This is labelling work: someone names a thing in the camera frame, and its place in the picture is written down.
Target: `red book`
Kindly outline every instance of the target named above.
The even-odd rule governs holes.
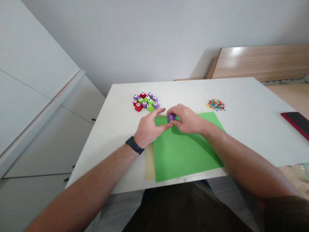
[[[304,116],[299,112],[287,112],[281,115],[309,141],[309,121]]]

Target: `right hand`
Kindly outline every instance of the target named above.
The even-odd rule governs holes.
[[[207,129],[209,121],[203,119],[193,112],[189,107],[185,107],[182,104],[178,104],[170,108],[166,115],[170,113],[176,114],[181,121],[174,120],[171,123],[178,127],[182,133],[186,134],[203,134],[204,130]]]

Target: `green paper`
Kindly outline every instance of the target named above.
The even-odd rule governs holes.
[[[214,112],[198,115],[225,131]],[[154,122],[161,126],[167,123],[167,118],[158,116]],[[184,134],[176,126],[164,131],[154,141],[154,163],[156,182],[223,167],[220,158],[201,135]]]

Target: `smartwatch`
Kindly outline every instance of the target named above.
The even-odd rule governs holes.
[[[126,144],[128,144],[138,154],[141,154],[144,150],[134,141],[133,136],[126,141]]]

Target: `cabinet door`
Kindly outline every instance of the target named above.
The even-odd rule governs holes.
[[[0,231],[25,231],[39,213],[65,188],[70,174],[2,179]]]
[[[50,99],[0,71],[0,155]]]
[[[0,1],[0,69],[52,99],[79,67],[20,0]]]
[[[83,76],[72,92],[63,101],[62,106],[85,120],[94,123],[105,101],[105,97],[95,85]]]
[[[92,126],[60,106],[5,178],[71,173]]]

